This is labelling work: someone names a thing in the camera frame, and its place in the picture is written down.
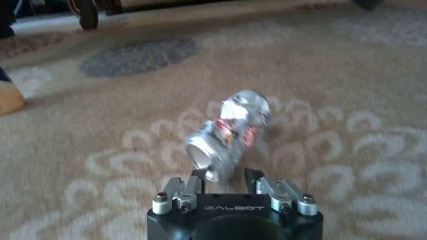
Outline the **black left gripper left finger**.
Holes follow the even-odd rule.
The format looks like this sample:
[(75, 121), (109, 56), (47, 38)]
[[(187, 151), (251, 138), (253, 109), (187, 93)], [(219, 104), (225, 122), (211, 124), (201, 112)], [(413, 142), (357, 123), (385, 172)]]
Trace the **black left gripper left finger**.
[(182, 214), (193, 212), (198, 208), (198, 195), (206, 193), (207, 169), (193, 171), (187, 183), (181, 177), (170, 179), (165, 189), (153, 200), (153, 212), (157, 215), (167, 215), (174, 207)]

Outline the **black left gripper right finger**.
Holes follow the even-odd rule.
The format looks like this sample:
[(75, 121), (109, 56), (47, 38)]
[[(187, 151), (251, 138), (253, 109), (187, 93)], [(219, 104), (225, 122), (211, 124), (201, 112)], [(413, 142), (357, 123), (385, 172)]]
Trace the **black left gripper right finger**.
[(291, 180), (273, 181), (257, 169), (245, 169), (247, 190), (253, 195), (269, 195), (271, 209), (281, 213), (299, 213), (302, 216), (318, 215), (318, 203), (311, 194), (303, 193)]

